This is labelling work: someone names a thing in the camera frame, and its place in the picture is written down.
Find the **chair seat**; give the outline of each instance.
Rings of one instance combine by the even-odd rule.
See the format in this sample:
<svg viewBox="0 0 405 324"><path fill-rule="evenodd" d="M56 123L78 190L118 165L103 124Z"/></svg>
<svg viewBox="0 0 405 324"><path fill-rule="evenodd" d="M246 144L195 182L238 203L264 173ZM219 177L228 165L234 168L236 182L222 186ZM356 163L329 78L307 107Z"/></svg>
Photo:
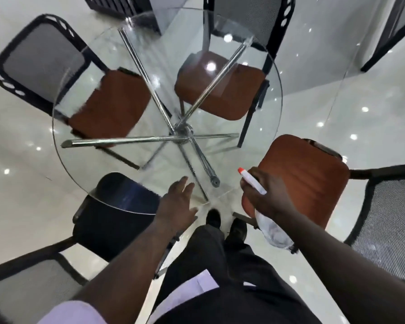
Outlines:
<svg viewBox="0 0 405 324"><path fill-rule="evenodd" d="M125 137L141 118L150 101L143 79L109 70L69 125L86 138Z"/></svg>
<svg viewBox="0 0 405 324"><path fill-rule="evenodd" d="M194 104L227 62L228 59L210 51L189 55L179 71L174 87L179 99ZM214 63L216 69L207 70L209 63ZM216 85L200 109L227 120L241 119L252 106L264 79L262 70L236 64Z"/></svg>
<svg viewBox="0 0 405 324"><path fill-rule="evenodd" d="M281 176L297 210L322 228L327 226L350 176L340 159L292 135L274 140L258 168ZM245 196L242 206L255 217L255 209Z"/></svg>

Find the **glossy floor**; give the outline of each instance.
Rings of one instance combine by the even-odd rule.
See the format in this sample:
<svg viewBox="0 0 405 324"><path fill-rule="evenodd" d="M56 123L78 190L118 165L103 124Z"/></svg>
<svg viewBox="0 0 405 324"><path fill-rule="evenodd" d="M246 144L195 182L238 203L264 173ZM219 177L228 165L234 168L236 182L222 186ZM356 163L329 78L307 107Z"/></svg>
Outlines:
<svg viewBox="0 0 405 324"><path fill-rule="evenodd" d="M345 156L350 168L405 163L405 39L366 74L358 74L352 65L372 1L297 0L276 59L284 85L278 135L319 141ZM202 0L189 0L186 5L201 8ZM0 0L0 51L41 13L61 16L86 41L115 23L92 12L84 0ZM72 232L72 215L86 194L63 169L51 131L50 117L0 88L0 263ZM333 213L327 231L340 240L356 221L365 184L350 181ZM221 210L222 229L227 233L232 210L243 212L240 198L240 191L233 190L201 207L199 221L174 246L165 265L184 248L210 207ZM271 247L251 228L246 242L296 289L324 324L346 323L301 254ZM105 266L78 246L65 256L88 278ZM144 323L150 313L161 282L152 284L139 322Z"/></svg>

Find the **black shoe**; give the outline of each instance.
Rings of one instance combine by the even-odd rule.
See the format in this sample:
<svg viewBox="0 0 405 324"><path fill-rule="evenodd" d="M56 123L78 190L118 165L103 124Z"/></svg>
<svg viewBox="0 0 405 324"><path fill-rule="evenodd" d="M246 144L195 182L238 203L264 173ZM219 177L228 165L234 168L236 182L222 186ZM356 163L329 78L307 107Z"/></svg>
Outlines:
<svg viewBox="0 0 405 324"><path fill-rule="evenodd" d="M207 213L207 218L205 219L205 223L216 227L217 229L221 228L221 214L217 209L210 209Z"/></svg>
<svg viewBox="0 0 405 324"><path fill-rule="evenodd" d="M247 234L248 228L246 222L242 221L239 218L235 218L232 222L229 236L234 235L235 237L244 242Z"/></svg>

